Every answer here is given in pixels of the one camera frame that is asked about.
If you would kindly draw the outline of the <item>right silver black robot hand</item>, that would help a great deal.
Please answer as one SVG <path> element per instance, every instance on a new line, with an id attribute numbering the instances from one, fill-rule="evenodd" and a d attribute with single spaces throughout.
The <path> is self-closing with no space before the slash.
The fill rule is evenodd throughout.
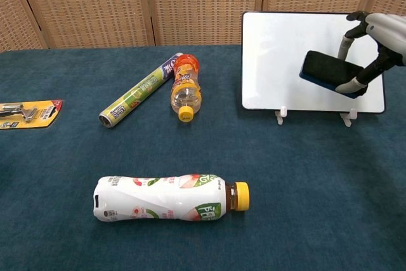
<path id="1" fill-rule="evenodd" d="M 335 88 L 335 92 L 349 95 L 367 89 L 368 84 L 394 66 L 405 66 L 405 17 L 395 14 L 354 11 L 346 16 L 359 24 L 342 37 L 337 58 L 345 60 L 355 39 L 370 36 L 377 43 L 377 58 L 350 81 Z"/>

